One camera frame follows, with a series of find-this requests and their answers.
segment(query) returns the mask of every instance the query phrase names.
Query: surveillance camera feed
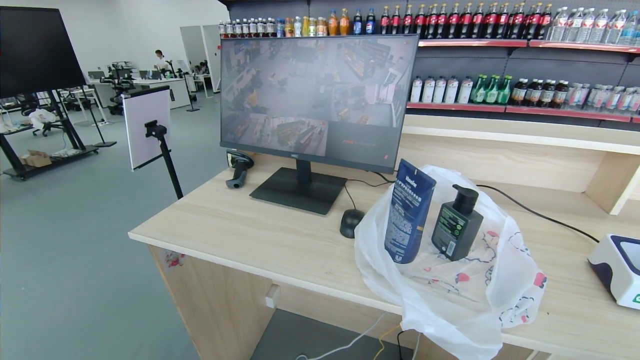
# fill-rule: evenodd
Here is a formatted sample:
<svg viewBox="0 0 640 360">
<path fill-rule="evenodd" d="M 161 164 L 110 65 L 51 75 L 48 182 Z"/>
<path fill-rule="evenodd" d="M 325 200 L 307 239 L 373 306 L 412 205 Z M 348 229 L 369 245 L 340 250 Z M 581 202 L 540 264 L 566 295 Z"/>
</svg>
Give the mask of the surveillance camera feed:
<svg viewBox="0 0 640 360">
<path fill-rule="evenodd" d="M 393 168 L 416 48 L 412 36 L 224 39 L 221 145 Z"/>
</svg>

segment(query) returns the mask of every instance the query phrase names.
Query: monitor screen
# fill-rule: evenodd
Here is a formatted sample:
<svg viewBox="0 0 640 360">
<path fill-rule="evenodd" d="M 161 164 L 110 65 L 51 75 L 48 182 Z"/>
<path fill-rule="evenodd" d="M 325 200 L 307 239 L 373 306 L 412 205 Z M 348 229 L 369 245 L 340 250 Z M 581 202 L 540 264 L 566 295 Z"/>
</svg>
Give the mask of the monitor screen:
<svg viewBox="0 0 640 360">
<path fill-rule="evenodd" d="M 58 9 L 0 6 L 0 97 L 85 84 Z"/>
<path fill-rule="evenodd" d="M 223 147 L 391 172 L 415 35 L 223 39 Z"/>
</svg>

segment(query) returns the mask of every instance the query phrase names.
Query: white plastic bag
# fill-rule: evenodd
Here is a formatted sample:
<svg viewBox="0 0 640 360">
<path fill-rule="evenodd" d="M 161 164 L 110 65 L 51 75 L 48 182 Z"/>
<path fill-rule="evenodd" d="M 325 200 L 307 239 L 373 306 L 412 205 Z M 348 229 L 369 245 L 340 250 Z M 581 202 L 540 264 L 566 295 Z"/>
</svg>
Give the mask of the white plastic bag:
<svg viewBox="0 0 640 360">
<path fill-rule="evenodd" d="M 536 266 L 515 220 L 460 173 L 425 166 L 436 182 L 422 243 L 409 264 L 393 262 L 385 234 L 393 186 L 355 229 L 356 264 L 368 287 L 402 306 L 402 328 L 415 329 L 459 359 L 491 359 L 502 347 L 503 327 L 536 318 L 547 278 Z M 469 255 L 449 261 L 431 242 L 440 206 L 459 184 L 479 193 L 484 220 Z"/>
</svg>

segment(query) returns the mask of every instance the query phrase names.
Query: bottle cap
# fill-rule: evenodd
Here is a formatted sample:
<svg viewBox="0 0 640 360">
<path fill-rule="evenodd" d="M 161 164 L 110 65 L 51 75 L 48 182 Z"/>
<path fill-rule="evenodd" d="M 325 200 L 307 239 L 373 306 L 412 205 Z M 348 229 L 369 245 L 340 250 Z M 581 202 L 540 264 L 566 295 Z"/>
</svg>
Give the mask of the bottle cap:
<svg viewBox="0 0 640 360">
<path fill-rule="evenodd" d="M 471 214 L 478 200 L 478 192 L 473 189 L 464 188 L 458 184 L 454 184 L 453 188 L 458 191 L 456 200 L 453 202 L 453 208 L 462 215 Z"/>
</svg>

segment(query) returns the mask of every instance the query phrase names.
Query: computer mouse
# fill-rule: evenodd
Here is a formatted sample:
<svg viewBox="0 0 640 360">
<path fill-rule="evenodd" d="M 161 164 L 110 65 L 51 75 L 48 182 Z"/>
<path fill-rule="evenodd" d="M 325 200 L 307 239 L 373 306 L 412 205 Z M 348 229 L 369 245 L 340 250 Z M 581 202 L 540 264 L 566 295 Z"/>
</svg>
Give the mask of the computer mouse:
<svg viewBox="0 0 640 360">
<path fill-rule="evenodd" d="M 364 217 L 364 211 L 349 209 L 342 214 L 342 221 L 340 221 L 340 234 L 345 238 L 355 238 L 356 226 L 360 223 Z"/>
</svg>

